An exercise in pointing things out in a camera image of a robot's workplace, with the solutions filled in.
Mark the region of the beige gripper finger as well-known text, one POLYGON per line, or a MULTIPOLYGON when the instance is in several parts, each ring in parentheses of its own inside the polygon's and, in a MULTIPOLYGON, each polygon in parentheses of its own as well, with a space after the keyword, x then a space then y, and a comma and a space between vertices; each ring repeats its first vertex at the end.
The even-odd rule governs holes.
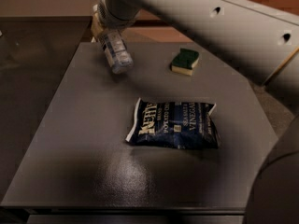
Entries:
POLYGON ((98 5, 93 6, 93 21, 92 21, 91 31, 93 37, 96 39, 100 38, 102 33, 104 32, 104 28, 99 19, 98 5))

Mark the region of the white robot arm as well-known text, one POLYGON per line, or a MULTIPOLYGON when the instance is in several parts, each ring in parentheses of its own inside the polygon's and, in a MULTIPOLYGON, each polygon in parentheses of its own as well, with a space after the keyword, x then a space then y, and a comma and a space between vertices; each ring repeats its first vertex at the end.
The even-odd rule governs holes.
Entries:
POLYGON ((145 9, 276 98, 294 118, 266 156, 242 224, 299 224, 299 20, 248 0, 99 0, 93 29, 125 29, 145 9))

